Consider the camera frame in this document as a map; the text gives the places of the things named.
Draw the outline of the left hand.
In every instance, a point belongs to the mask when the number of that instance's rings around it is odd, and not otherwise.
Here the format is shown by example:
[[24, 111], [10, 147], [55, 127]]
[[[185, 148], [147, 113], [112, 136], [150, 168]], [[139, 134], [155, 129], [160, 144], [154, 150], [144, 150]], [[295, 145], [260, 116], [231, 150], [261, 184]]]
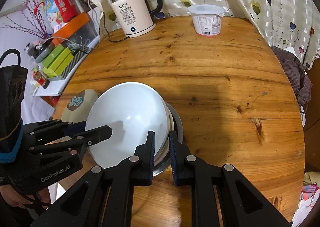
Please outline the left hand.
[[[20, 207], [25, 208], [24, 205], [31, 204], [31, 201], [22, 197], [19, 193], [17, 193], [11, 185], [3, 185], [1, 186], [1, 195], [3, 199], [12, 207]], [[48, 188], [45, 188], [39, 191], [36, 196], [40, 199], [41, 202], [51, 203], [50, 193]]]

